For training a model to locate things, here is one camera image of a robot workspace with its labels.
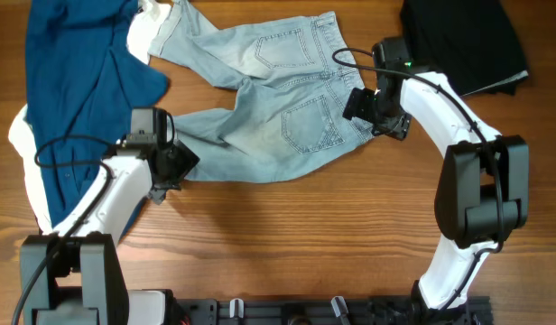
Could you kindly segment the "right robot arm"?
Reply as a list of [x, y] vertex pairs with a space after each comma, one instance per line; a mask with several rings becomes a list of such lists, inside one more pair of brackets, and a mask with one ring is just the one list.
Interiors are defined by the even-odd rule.
[[443, 157], [434, 215], [441, 232], [428, 270], [400, 307], [372, 303], [375, 324], [483, 324], [484, 302], [468, 288], [490, 255], [527, 219], [529, 148], [519, 135], [485, 124], [447, 77], [415, 63], [401, 37], [368, 51], [377, 88], [352, 90], [343, 116], [372, 124], [374, 136], [403, 140], [417, 120]]

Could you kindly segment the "light blue denim shorts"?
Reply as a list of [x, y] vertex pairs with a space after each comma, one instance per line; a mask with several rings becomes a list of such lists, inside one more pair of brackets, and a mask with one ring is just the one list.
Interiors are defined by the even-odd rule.
[[215, 27], [178, 1], [153, 40], [153, 56], [233, 89], [233, 108], [174, 119], [178, 138], [199, 158], [191, 181], [289, 181], [372, 138], [372, 125], [346, 119], [364, 83], [333, 12]]

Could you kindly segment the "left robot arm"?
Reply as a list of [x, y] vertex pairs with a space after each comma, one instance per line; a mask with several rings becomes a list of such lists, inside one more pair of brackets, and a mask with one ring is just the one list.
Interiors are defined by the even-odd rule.
[[14, 324], [187, 324], [170, 290], [128, 290], [116, 247], [145, 199], [160, 204], [197, 165], [173, 117], [133, 110], [130, 132], [107, 144], [99, 171], [74, 210], [20, 251], [22, 293]]

